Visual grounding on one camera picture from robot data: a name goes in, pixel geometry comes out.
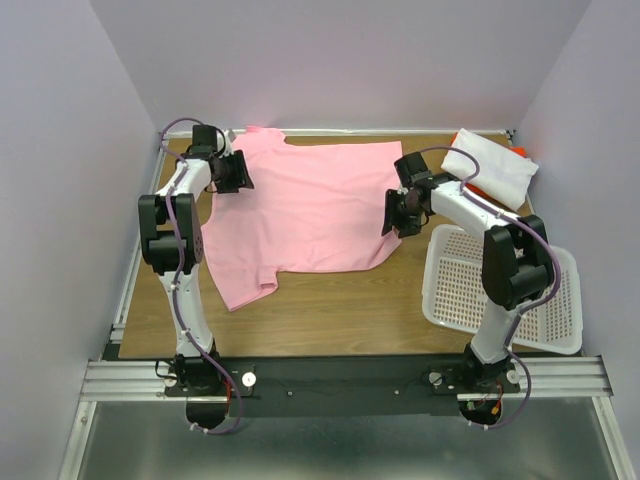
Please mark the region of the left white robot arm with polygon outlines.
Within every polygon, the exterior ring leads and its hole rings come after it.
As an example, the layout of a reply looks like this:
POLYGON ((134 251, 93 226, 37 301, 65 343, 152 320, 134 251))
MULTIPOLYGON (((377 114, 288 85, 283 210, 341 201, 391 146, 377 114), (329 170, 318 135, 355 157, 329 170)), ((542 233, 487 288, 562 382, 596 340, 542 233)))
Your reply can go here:
POLYGON ((154 194, 138 199, 141 253, 167 295, 176 330, 173 372, 165 377, 187 392, 210 395, 225 387, 236 393, 220 364, 199 287, 204 238, 197 212, 200 195, 236 194, 252 189, 244 154, 234 150, 232 132, 190 117, 160 132, 160 148, 175 159, 175 170, 154 194))

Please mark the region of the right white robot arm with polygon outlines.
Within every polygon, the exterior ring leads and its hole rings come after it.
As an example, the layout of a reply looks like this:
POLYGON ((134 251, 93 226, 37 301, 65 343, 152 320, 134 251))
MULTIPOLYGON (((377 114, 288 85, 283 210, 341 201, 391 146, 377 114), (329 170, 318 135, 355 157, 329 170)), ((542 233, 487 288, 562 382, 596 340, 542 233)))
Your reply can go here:
POLYGON ((385 194, 383 234, 415 236, 431 216, 441 215, 482 245, 481 279, 488 301, 454 372, 467 391, 483 391, 509 371, 510 345, 522 317, 550 301, 560 286, 560 264, 544 222, 500 210, 469 190, 469 177, 433 173, 420 151, 402 156, 394 168, 400 186, 385 194))

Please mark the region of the pink t shirt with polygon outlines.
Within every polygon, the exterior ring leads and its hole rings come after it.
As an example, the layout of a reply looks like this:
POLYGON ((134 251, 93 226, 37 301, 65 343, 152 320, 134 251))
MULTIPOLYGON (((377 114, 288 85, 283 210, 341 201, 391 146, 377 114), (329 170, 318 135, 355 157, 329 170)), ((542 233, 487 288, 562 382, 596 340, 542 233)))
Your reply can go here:
POLYGON ((382 232, 400 142, 296 146, 277 129, 250 127, 233 146, 254 186, 215 195, 202 227, 206 263, 228 310, 275 292, 280 272, 370 270, 400 246, 382 232))

